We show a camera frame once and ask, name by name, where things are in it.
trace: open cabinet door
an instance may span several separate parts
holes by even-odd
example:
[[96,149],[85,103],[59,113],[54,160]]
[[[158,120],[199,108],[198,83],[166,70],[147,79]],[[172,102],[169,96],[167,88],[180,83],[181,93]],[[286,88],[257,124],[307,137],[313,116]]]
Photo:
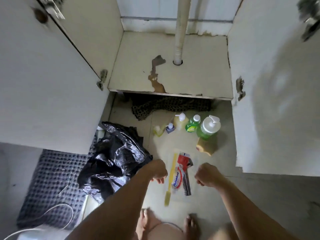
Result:
[[0,141],[86,154],[109,91],[33,8],[42,9],[36,0],[0,0]]
[[320,176],[320,32],[302,41],[298,1],[244,0],[228,35],[236,165],[246,173]]

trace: left arm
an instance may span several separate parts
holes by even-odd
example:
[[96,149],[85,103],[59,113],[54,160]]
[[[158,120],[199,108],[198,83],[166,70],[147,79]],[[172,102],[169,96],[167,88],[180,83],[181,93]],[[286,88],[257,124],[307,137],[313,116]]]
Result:
[[158,183],[164,183],[167,175],[162,160],[151,161],[87,216],[66,240],[130,240],[137,226],[149,182],[155,179]]

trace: forearm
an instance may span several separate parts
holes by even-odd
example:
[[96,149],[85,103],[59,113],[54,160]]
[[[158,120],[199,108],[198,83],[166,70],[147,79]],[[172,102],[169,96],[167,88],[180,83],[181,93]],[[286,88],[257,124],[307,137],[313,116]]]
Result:
[[279,223],[260,210],[230,181],[226,181],[217,190],[240,240],[297,240]]
[[147,166],[95,209],[67,240],[131,239],[153,175]]

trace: rusty hinge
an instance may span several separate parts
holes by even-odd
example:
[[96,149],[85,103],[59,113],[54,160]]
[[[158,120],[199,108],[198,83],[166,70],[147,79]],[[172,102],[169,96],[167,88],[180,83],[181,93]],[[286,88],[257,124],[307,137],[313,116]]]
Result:
[[100,72],[100,81],[97,82],[97,86],[101,91],[103,91],[103,84],[107,80],[107,75],[108,75],[108,70],[107,69],[101,70],[101,72]]
[[242,100],[244,96],[246,96],[246,92],[242,91],[244,84],[245,84],[245,81],[241,78],[241,76],[235,81],[237,93],[239,94],[238,101]]

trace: black patterned cloth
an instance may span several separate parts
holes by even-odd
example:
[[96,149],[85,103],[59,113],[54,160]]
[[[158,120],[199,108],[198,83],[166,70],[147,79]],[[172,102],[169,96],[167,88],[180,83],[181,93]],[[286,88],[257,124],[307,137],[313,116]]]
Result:
[[96,142],[97,133],[88,155],[43,150],[17,219],[18,228],[33,228],[41,224],[65,227],[72,216],[70,208],[65,205],[58,206],[39,218],[60,203],[66,203],[73,208],[74,217],[66,230],[74,228],[86,199],[86,194],[78,188],[77,178],[94,154]]
[[205,98],[163,96],[131,93],[132,113],[138,120],[146,119],[154,110],[163,109],[173,112],[187,110],[210,111],[211,100]]

